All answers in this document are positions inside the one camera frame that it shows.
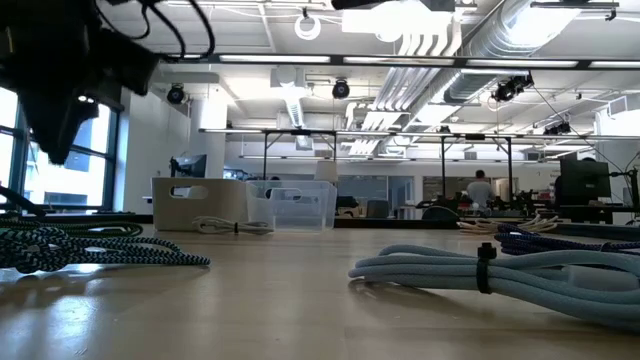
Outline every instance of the chair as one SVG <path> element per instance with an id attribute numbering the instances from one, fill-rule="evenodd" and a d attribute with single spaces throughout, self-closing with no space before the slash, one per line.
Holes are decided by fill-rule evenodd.
<path id="1" fill-rule="evenodd" d="M 369 200 L 367 202 L 368 219 L 386 219 L 389 217 L 389 202 L 387 200 Z"/>

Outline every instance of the glass wall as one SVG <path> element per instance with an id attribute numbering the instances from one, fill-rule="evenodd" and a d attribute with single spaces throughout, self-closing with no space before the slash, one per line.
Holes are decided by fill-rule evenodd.
<path id="1" fill-rule="evenodd" d="M 0 185 L 44 208 L 111 209 L 118 114 L 100 105 L 99 116 L 80 125 L 63 165 L 54 165 L 18 113 L 17 96 L 0 88 Z M 3 209 L 12 207 L 0 198 Z"/>

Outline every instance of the desk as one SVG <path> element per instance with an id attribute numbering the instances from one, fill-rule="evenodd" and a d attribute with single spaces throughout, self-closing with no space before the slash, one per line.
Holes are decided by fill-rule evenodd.
<path id="1" fill-rule="evenodd" d="M 0 270 L 0 358 L 588 360 L 640 351 L 635 336 L 500 295 L 370 287 L 346 276 L 389 244 L 475 254 L 489 237 L 382 229 L 158 236 L 213 265 Z"/>

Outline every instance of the security camera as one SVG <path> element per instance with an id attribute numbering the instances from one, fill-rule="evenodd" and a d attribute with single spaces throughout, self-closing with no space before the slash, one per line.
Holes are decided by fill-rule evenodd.
<path id="1" fill-rule="evenodd" d="M 345 79 L 337 79 L 336 84 L 333 86 L 333 98 L 342 100 L 349 97 L 349 85 L 347 85 L 347 80 Z"/>
<path id="2" fill-rule="evenodd" d="M 173 84 L 167 93 L 167 101 L 173 105 L 182 105 L 189 100 L 189 96 L 184 92 L 184 84 Z"/>

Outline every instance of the window frame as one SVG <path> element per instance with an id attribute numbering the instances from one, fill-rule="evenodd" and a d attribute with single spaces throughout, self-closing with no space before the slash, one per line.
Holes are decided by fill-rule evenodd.
<path id="1" fill-rule="evenodd" d="M 96 156 L 105 159 L 104 186 L 102 190 L 102 205 L 49 205 L 36 204 L 42 209 L 54 210 L 113 210 L 113 192 L 115 184 L 116 169 L 116 151 L 118 143 L 118 129 L 120 127 L 120 115 L 123 110 L 121 106 L 114 104 L 102 103 L 111 111 L 109 115 L 109 129 L 107 139 L 107 150 L 105 153 L 92 150 L 87 147 L 71 145 L 71 151 L 89 156 Z M 29 154 L 29 127 L 22 105 L 18 101 L 16 111 L 15 127 L 7 127 L 0 125 L 0 133 L 13 137 L 13 153 L 11 155 L 11 168 L 9 170 L 9 186 L 8 188 L 24 195 L 24 185 L 27 172 L 27 158 Z M 2 210 L 15 210 L 16 206 L 9 202 L 0 204 Z"/>

